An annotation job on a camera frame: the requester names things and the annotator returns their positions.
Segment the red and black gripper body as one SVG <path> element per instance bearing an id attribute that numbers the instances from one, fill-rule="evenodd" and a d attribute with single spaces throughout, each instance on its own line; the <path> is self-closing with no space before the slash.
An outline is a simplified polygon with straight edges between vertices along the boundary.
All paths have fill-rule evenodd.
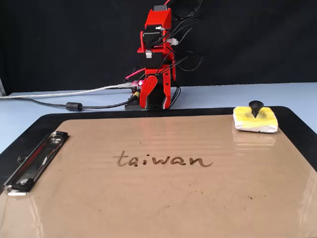
<path id="1" fill-rule="evenodd" d="M 145 109 L 163 109 L 163 102 L 165 99 L 165 95 L 163 92 L 163 73 L 170 71 L 171 75 L 171 85 L 172 82 L 175 81 L 175 70 L 171 69 L 170 65 L 164 64 L 162 68 L 146 68 L 145 69 L 145 79 L 150 75 L 154 75 L 158 79 L 158 83 L 153 91 L 150 93 L 147 99 L 147 107 Z"/>

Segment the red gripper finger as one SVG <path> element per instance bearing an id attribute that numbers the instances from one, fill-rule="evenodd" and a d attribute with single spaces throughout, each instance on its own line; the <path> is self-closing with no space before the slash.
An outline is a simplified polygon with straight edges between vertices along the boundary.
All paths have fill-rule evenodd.
<path id="1" fill-rule="evenodd" d="M 168 109 L 170 107 L 171 102 L 171 75 L 170 71 L 167 71 L 162 74 L 163 75 L 163 92 L 165 95 L 165 99 L 163 102 L 163 109 Z"/>
<path id="2" fill-rule="evenodd" d="M 157 83 L 158 83 L 158 79 L 154 75 L 150 75 L 144 80 L 142 88 L 141 88 L 141 92 L 140 92 L 140 97 L 139 97 L 141 108 L 145 109 L 147 107 L 148 96 L 156 87 Z"/>

